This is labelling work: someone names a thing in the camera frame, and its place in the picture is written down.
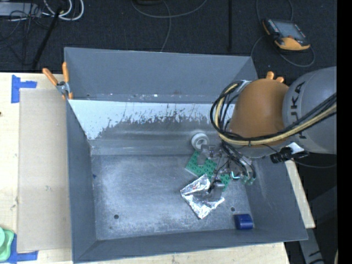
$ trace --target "black handheld device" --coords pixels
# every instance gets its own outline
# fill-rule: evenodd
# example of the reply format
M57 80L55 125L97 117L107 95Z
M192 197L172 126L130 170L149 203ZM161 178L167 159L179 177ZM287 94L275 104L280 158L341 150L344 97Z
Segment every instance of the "black handheld device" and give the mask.
M262 25L281 52L302 52L311 46L301 28L293 21L266 18L262 20Z

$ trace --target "yellow cable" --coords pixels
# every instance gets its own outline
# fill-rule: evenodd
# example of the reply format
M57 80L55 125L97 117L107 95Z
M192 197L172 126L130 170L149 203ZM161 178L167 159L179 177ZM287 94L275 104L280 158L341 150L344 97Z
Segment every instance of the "yellow cable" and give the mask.
M235 88L238 84L234 84L233 86L231 86L225 93L227 93L228 91L230 91L231 89ZM219 110L220 110L220 106L222 105L222 103L224 102L224 97L222 97L219 101L219 103L216 106L216 110L215 110L215 125L217 128L219 128L219 121L218 121L218 114L219 114ZM268 139L263 139L263 140L256 140L256 141L251 141L251 145L262 145L262 144L268 144L271 142L275 142L278 140L282 140L285 139L287 137L292 136L293 134L313 125L314 123L318 122L319 120L323 119L324 117L328 116L329 114L333 113L336 111L336 104L332 107L330 107L329 109L327 109L326 111L324 111L323 113L311 118L310 120L308 120L307 122L295 127L294 129L291 129L290 131L287 131L283 134L268 138ZM230 144L235 144L235 145L248 145L249 141L244 141L244 140L233 140L233 139L229 139L226 136L224 136L223 134L219 133L219 137L224 140L227 143Z

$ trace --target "gray bin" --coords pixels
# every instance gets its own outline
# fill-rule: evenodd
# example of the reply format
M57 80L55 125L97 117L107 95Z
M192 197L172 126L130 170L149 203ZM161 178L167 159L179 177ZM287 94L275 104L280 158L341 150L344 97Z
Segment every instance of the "gray bin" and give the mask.
M307 239L285 165L269 158L204 219L180 194L197 178L185 169L192 135L219 140L212 102L257 79L250 57L65 48L64 58L74 262ZM235 228L239 213L253 229Z

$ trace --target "black carpet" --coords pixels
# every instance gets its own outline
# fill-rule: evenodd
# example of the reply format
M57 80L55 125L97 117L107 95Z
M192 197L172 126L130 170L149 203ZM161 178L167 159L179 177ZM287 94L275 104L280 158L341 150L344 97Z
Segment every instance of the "black carpet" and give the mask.
M11 0L33 2L43 7L42 0ZM59 0L47 0L53 9ZM59 21L52 31L42 56L34 69L40 72L43 67L54 73L61 73L64 47L101 48L114 50L141 50L178 53L232 54L249 56L255 42L265 34L259 23L260 18L289 20L293 10L293 20L301 27L312 44L315 61L308 67L297 67L286 62L277 50L262 38L253 49L252 58L257 74L265 77L268 70L284 76L290 85L299 76L317 69L332 67L337 63L337 0L232 0L232 50L229 46L228 0L207 0L197 11L171 19L151 18L142 15L137 9L151 15L177 15L192 11L205 0L166 0L158 5L138 5L132 0L84 0L84 15L77 21ZM79 3L76 1L76 12ZM52 18L41 18L11 22L0 20L0 71L31 72L34 56L42 42ZM312 51L286 56L290 61L307 65L313 60ZM318 161L330 163L324 155ZM336 167L324 171L299 167L308 200L336 185ZM337 234L337 219L325 234ZM337 241L317 236L327 260L333 259ZM295 263L301 261L296 244L287 243L288 254Z

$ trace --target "wooden table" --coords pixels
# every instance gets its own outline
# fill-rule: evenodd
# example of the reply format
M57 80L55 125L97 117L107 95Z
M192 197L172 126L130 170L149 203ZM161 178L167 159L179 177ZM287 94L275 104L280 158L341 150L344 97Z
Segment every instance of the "wooden table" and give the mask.
M21 81L37 81L40 89L55 87L43 74L14 73ZM13 73L0 73L0 227L17 232L18 217L18 168L19 168L19 114L20 103L11 103L11 79ZM62 75L55 75L59 81ZM288 173L297 197L306 228L314 228L309 205L292 161L286 162ZM40 250L33 263L71 262L71 249ZM200 252L128 258L104 263L289 263L283 243L231 247Z

